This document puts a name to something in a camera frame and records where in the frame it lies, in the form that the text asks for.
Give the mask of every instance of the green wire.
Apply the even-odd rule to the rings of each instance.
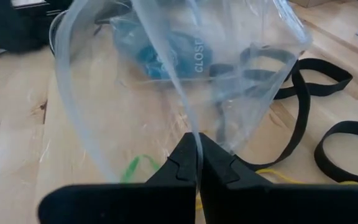
[[[158,164],[151,156],[143,154],[141,156],[136,156],[128,165],[128,167],[125,169],[124,174],[121,176],[121,183],[128,183],[132,180],[137,165],[139,165],[139,161],[141,158],[145,158],[149,160],[150,165],[152,166],[154,171],[157,171],[160,169],[160,164]]]

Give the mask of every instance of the wooden table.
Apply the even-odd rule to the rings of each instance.
[[[314,37],[313,45],[302,57],[335,63],[350,71],[354,80],[340,93],[312,97],[301,144],[274,169],[299,181],[335,184],[317,168],[313,151],[335,123],[358,121],[358,1],[294,8]],[[315,72],[302,74],[306,81],[333,82]],[[297,108],[295,97],[275,101],[240,156],[260,163],[275,159],[292,134]],[[358,136],[336,134],[324,146],[336,164],[358,174]],[[127,158],[125,163],[134,154],[122,156]],[[155,156],[161,161],[166,155]],[[274,176],[266,178],[283,182]],[[0,223],[36,223],[36,206],[51,190],[67,184],[104,181],[65,113],[49,50],[0,55]],[[201,213],[197,219],[203,222]]]

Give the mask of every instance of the blue object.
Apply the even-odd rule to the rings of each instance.
[[[151,79],[170,78],[140,22],[117,20],[112,25],[120,53],[139,63]],[[178,78],[194,78],[211,65],[212,50],[201,39],[181,32],[171,32],[167,38]]]

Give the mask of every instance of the plastic bag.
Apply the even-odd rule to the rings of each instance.
[[[76,0],[55,41],[86,150],[108,181],[143,182],[188,131],[198,178],[198,132],[244,149],[310,37],[286,0]]]

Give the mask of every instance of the yellow cord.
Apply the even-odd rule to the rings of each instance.
[[[306,182],[302,182],[302,181],[297,181],[297,180],[294,180],[290,177],[287,177],[286,175],[282,174],[281,172],[275,170],[275,169],[260,169],[256,172],[257,174],[274,174],[276,176],[278,176],[279,178],[287,181],[288,183],[291,183],[291,184],[307,184]],[[339,184],[343,184],[343,185],[349,185],[349,184],[356,184],[358,185],[358,182],[356,181],[344,181],[344,182],[340,182]],[[196,198],[196,210],[201,210],[203,209],[203,204],[201,202],[201,199],[200,199],[200,195],[197,195],[197,198]]]

